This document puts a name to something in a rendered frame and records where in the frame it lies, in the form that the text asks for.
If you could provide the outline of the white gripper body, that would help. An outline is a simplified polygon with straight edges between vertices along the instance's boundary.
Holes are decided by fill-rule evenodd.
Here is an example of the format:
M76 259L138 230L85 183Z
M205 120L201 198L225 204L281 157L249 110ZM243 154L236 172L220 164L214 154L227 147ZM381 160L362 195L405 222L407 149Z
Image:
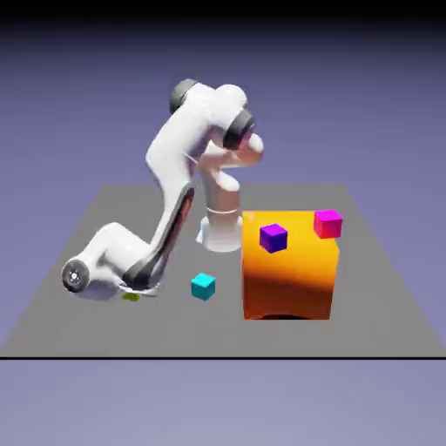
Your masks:
M136 289L128 286L124 282L118 284L118 289L125 294L137 294L144 297L157 297L161 291L161 283L159 282L153 287L146 289Z

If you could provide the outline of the small cyan cube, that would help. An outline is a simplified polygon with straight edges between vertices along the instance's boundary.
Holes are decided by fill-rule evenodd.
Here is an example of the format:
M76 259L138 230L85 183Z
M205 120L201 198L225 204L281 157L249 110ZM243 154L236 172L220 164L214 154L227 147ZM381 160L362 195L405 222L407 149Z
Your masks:
M191 294L202 301L207 301L215 293L216 278L199 273L191 280Z

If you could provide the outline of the small purple cube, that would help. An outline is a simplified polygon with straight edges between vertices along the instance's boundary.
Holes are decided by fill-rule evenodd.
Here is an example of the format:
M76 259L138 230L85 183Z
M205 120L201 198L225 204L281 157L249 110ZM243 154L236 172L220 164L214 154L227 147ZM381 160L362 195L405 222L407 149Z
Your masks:
M269 253L287 248L288 231L283 226L272 223L260 228L260 245Z

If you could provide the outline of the small magenta cube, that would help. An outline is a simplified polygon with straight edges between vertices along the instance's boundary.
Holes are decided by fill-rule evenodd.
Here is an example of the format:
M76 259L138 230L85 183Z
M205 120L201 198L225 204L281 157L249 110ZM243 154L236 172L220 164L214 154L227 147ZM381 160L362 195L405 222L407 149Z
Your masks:
M342 216L335 209L314 212L314 232L320 239L340 238L342 222Z

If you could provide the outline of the large orange box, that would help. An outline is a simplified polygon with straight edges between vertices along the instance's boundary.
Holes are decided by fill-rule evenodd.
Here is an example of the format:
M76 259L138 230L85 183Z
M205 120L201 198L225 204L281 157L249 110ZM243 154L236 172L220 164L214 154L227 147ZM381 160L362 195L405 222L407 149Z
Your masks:
M314 231L314 211L249 210L242 218L244 318L329 319L340 249ZM287 247L274 253L260 243L271 224L287 232Z

